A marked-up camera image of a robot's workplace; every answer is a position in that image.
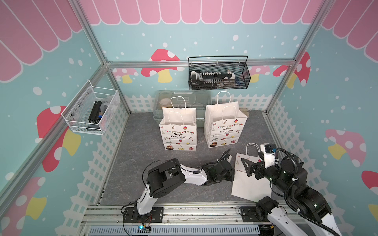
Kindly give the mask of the clear plastic storage box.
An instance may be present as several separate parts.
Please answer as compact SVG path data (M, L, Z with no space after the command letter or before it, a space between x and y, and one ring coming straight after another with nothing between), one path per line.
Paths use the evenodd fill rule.
M211 104L212 99L208 91L160 90L153 106L154 120L159 124L163 119L163 107L196 108L197 126L204 127L206 106Z

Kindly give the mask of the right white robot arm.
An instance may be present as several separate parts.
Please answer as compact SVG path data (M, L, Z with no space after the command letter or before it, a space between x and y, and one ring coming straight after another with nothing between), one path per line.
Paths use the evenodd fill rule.
M259 152L259 156L260 162L241 158L248 177L255 177L256 180L266 179L270 185L278 188L286 205L306 221L315 235L341 235L325 197L308 186L308 172L297 155L267 144L265 152ZM305 235L271 197L266 196L256 203L256 213L257 217L270 221L287 236Z

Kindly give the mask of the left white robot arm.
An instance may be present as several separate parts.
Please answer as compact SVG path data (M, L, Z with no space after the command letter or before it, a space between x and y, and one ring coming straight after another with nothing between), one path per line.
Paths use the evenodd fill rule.
M180 164L177 158L162 160L161 164L150 169L143 180L145 190L141 197L121 208L123 223L140 223L144 228L149 223L161 223L163 207L154 204L182 184L211 186L223 181L232 182L235 170L230 164L230 149L217 161L206 163L198 168Z

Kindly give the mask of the metal base rail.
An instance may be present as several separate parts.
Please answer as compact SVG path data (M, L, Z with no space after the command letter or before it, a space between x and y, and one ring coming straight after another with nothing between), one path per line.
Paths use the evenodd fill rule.
M244 222L241 207L252 202L157 204L161 222L125 223L121 206L89 207L79 225L78 236L282 236L269 221Z

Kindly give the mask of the white paper gift bag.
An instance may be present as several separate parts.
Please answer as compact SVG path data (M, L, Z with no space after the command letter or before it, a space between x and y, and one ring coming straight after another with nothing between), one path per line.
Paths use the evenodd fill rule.
M254 163L262 161L258 156L251 156L248 154L248 147L255 147L257 152L260 152L260 147L255 143L248 143L245 154L236 154L235 158L235 175L232 185L232 196L239 197L252 202L258 202L263 197L271 197L271 188L267 179L257 180L253 174L248 177L241 158L245 158Z

